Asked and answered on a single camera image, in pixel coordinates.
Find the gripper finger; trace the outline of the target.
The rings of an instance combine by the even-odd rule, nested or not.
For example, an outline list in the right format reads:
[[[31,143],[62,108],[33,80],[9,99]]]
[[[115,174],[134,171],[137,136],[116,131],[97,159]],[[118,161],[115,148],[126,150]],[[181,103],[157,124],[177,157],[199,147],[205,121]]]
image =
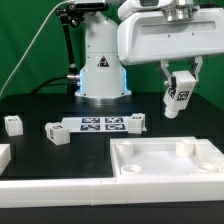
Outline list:
[[[190,73],[196,82],[199,81],[199,73],[203,65],[203,58],[201,56],[192,57],[189,59]]]
[[[169,70],[169,62],[167,60],[160,61],[160,72],[167,78],[165,81],[165,85],[171,87],[172,86],[172,75]]]

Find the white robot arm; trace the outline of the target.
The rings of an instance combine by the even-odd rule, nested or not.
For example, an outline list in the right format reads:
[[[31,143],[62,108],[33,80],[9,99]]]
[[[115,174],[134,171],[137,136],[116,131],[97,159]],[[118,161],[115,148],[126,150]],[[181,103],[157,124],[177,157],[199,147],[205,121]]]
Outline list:
[[[126,0],[116,23],[99,11],[84,16],[86,61],[75,96],[103,104],[131,95],[126,65],[158,62],[168,87],[193,91],[202,58],[224,53],[224,9],[193,0]]]

